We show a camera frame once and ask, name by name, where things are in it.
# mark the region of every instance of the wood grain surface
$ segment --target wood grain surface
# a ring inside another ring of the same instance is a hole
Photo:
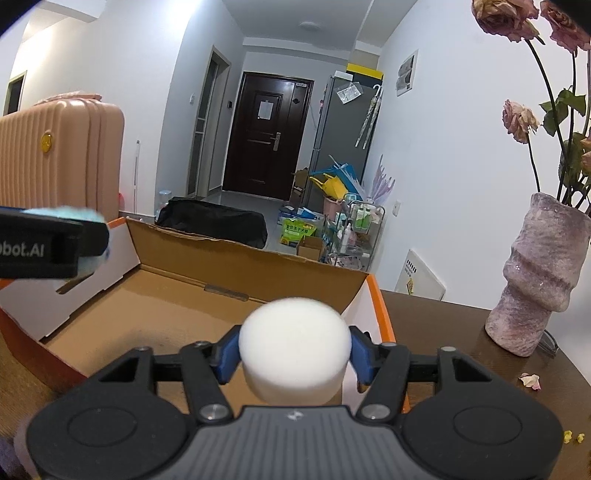
[[[559,351],[550,358],[539,349],[529,358],[521,358],[498,347],[484,331],[489,311],[421,299],[408,295],[382,292],[398,343],[411,352],[435,355],[442,346],[454,346],[500,375],[523,388],[544,404],[560,420],[564,430],[574,437],[585,433],[587,440],[564,445],[550,477],[551,480],[583,480],[591,478],[591,385]],[[539,391],[524,388],[522,373],[540,376]],[[411,406],[430,397],[430,384],[411,384],[408,389]],[[535,459],[524,459],[524,462]]]

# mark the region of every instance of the refrigerator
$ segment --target refrigerator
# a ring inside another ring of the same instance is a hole
[[[348,84],[348,80],[340,78],[331,77],[329,80],[310,161],[310,172],[331,167],[333,162],[329,155],[332,155],[338,163],[352,165],[359,182],[361,182],[371,144],[369,142],[366,149],[363,149],[367,131],[364,133],[359,147],[355,147],[355,143],[367,116],[371,100],[377,92],[362,86],[363,95],[343,104],[335,89]],[[306,185],[303,205],[313,212],[322,213],[324,209],[324,195],[310,181]]]

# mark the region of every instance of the ceiling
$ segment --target ceiling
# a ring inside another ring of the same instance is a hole
[[[375,0],[357,40],[383,47],[416,2],[417,0]]]
[[[41,30],[45,30],[46,28],[58,23],[61,20],[66,18],[65,15],[56,14],[54,12],[50,12],[49,10],[43,10],[41,8],[36,8],[33,10],[31,14],[31,18],[29,19],[29,23],[25,29],[25,34],[22,37],[22,41],[27,41],[33,35],[38,34]]]
[[[224,3],[246,37],[292,40],[351,51],[371,0],[224,0]],[[320,29],[306,31],[300,27],[302,22],[314,22]]]

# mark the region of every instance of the tiled floor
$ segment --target tiled floor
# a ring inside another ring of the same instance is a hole
[[[291,255],[296,254],[295,248],[281,245],[279,243],[281,238],[281,225],[277,225],[277,216],[279,214],[279,208],[283,205],[281,200],[256,197],[246,193],[219,192],[203,199],[203,201],[217,203],[218,205],[225,205],[227,207],[239,208],[240,210],[250,210],[261,213],[265,217],[268,233],[265,250]]]

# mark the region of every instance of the light switch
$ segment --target light switch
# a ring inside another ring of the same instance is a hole
[[[394,215],[395,217],[398,216],[398,212],[400,211],[401,205],[402,205],[402,203],[400,203],[398,200],[396,200],[396,202],[394,202],[394,208],[392,209],[392,215]]]

